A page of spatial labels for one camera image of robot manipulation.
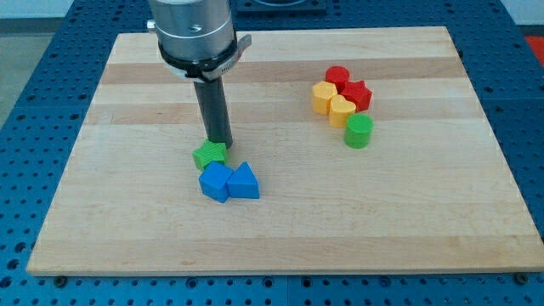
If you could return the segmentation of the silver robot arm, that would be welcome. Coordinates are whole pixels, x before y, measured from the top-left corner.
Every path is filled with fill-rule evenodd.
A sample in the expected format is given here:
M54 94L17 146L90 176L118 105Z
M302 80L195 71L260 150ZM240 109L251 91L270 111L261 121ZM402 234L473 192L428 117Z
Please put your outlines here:
M252 45L238 37L229 0L150 0L148 29L169 69L198 82L219 79Z

